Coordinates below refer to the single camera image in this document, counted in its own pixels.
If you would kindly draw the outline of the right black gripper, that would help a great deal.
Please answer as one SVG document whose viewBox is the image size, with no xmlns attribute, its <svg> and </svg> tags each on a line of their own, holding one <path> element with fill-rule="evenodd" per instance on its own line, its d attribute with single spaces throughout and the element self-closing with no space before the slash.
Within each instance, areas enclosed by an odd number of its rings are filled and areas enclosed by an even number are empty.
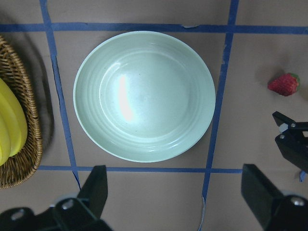
<svg viewBox="0 0 308 231">
<path fill-rule="evenodd" d="M 276 111 L 272 114 L 280 134 L 275 142 L 282 156 L 304 172 L 308 171 L 308 131 L 307 122 L 296 122 Z"/>
</svg>

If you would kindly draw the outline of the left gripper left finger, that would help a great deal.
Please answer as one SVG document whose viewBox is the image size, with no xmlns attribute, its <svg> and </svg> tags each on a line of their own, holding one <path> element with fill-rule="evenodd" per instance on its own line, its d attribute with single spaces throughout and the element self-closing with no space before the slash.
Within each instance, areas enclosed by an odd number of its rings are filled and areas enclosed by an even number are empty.
<svg viewBox="0 0 308 231">
<path fill-rule="evenodd" d="M 80 189 L 77 198 L 85 203 L 96 218 L 100 218 L 107 197 L 108 183 L 106 166 L 95 166 Z"/>
</svg>

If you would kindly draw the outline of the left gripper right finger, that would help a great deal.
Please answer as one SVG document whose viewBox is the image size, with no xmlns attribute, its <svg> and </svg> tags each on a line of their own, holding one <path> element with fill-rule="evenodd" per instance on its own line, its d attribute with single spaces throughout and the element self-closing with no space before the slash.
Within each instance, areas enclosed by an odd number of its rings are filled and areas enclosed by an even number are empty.
<svg viewBox="0 0 308 231">
<path fill-rule="evenodd" d="M 283 193 L 254 164 L 244 164 L 241 194 L 260 225 L 269 225 Z"/>
</svg>

